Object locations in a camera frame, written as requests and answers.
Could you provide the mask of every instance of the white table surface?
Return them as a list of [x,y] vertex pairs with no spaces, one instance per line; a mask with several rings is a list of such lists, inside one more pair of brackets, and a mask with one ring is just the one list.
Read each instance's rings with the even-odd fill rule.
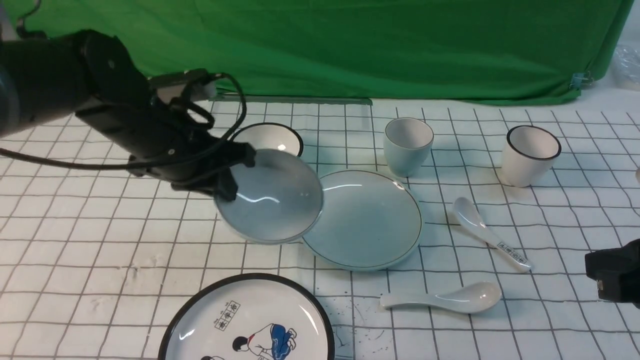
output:
[[[202,105],[218,119],[216,134],[238,110]],[[298,243],[247,244],[212,200],[155,179],[0,158],[0,360],[156,358],[190,296],[247,272],[309,289],[329,314],[340,358],[640,359],[640,310],[599,301],[584,275],[586,253],[640,237],[640,113],[443,101],[251,103],[249,113],[245,126],[298,130],[302,158],[320,176],[345,168],[388,174],[386,123],[427,119],[436,133],[432,156],[408,180],[425,221],[419,251],[387,271],[337,270]],[[533,187],[502,186],[495,168],[504,135],[530,123],[558,136],[563,153]],[[74,117],[3,138],[0,147],[91,163],[128,155]],[[447,212],[459,196],[473,199],[488,225],[536,265],[533,274],[516,273],[461,230]],[[480,280],[497,281],[504,293],[485,313],[378,311],[388,291],[438,293]]]

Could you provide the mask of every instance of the spoon handle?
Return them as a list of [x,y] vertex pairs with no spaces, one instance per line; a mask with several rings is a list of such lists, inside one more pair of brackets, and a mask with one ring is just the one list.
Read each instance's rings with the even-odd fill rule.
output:
[[521,253],[517,252],[513,247],[510,247],[500,239],[493,231],[486,229],[482,239],[489,245],[505,253],[509,260],[521,271],[527,272],[533,270],[533,264],[524,257]]
[[433,297],[428,294],[389,293],[380,297],[380,307],[388,309],[400,305],[435,306]]

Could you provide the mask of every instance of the black object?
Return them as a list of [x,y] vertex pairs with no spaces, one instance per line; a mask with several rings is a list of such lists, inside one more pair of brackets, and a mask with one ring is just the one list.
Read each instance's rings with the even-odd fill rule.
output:
[[640,239],[617,249],[584,256],[587,276],[597,282],[598,297],[633,302],[640,309]]
[[[24,39],[0,47],[0,137],[64,117],[69,113],[131,153],[128,164],[75,164],[0,149],[14,159],[87,170],[126,169],[136,176],[169,181],[185,190],[234,200],[237,184],[229,167],[254,166],[255,150],[227,141],[246,115],[237,81],[204,69],[188,72],[180,96],[162,101],[157,87],[134,66],[116,37],[92,30],[58,38],[24,29]],[[213,116],[193,103],[203,86],[228,78],[241,96],[243,112],[221,138],[209,134]],[[207,123],[195,121],[188,110]]]
[[[169,103],[171,99],[179,96],[188,84],[202,79],[207,74],[205,69],[163,74],[150,78],[149,85],[156,90],[160,100]],[[196,86],[191,93],[191,101],[207,100],[210,97],[212,95],[207,94],[202,86]]]
[[40,9],[40,5],[42,5],[42,0],[35,0],[33,9],[18,18],[18,21],[16,22],[15,32],[20,38],[47,38],[47,34],[45,34],[44,31],[27,31],[27,29],[25,28],[26,19],[29,16],[35,14]]

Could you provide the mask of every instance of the black cable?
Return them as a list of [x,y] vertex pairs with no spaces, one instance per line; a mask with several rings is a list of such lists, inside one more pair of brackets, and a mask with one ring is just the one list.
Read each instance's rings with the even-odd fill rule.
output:
[[23,16],[19,17],[18,20],[15,22],[15,32],[18,34],[18,36],[21,39],[26,39],[26,38],[47,38],[47,34],[44,31],[28,31],[25,28],[24,21],[29,16],[32,16],[33,14],[35,14],[40,9],[40,5],[42,5],[42,0],[35,0],[35,5],[34,5],[33,9],[31,9],[30,12],[28,12],[28,13],[24,14]]
[[[0,0],[0,9],[3,9],[2,2],[3,2],[3,0]],[[4,24],[2,23],[2,19],[0,19],[0,49],[2,49],[2,44],[4,42],[4,39],[2,38],[3,25]]]
[[241,105],[240,116],[238,116],[236,123],[220,137],[220,141],[216,142],[212,147],[202,152],[199,152],[197,154],[189,155],[184,158],[173,159],[173,160],[157,160],[157,161],[148,161],[148,162],[142,162],[142,163],[128,163],[128,164],[114,164],[114,165],[70,163],[67,161],[52,160],[47,158],[41,158],[38,156],[21,154],[19,152],[7,150],[7,149],[0,149],[0,155],[6,156],[7,158],[27,161],[28,163],[34,163],[39,165],[69,168],[74,170],[96,170],[96,171],[134,170],[134,169],[141,169],[141,168],[164,167],[169,165],[178,165],[183,163],[189,163],[192,161],[198,161],[216,152],[231,137],[231,135],[240,127],[240,125],[244,121],[244,118],[246,117],[246,98],[244,97],[244,93],[242,91],[242,88],[240,87],[240,84],[237,82],[237,80],[233,76],[226,74],[224,72],[215,74],[212,76],[212,81],[216,81],[218,79],[228,79],[236,88],[236,92],[238,94],[238,97],[240,98],[240,105]]
[[204,124],[194,120],[193,122],[195,123],[196,126],[202,127],[207,130],[213,129],[213,125],[215,125],[216,119],[207,110],[203,109],[201,106],[198,106],[195,102],[193,101],[185,102],[180,97],[175,97],[171,100],[171,105],[174,105],[174,104],[182,106],[184,109],[193,111],[194,113],[200,115],[207,121],[207,123]]

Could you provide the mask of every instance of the cartoon figure illustration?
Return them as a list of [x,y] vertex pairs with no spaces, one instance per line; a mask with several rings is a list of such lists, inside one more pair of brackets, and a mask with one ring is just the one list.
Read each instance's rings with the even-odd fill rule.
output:
[[294,329],[285,332],[284,326],[271,323],[249,338],[238,336],[233,348],[235,351],[251,351],[266,360],[284,360],[296,348],[294,339],[297,335]]

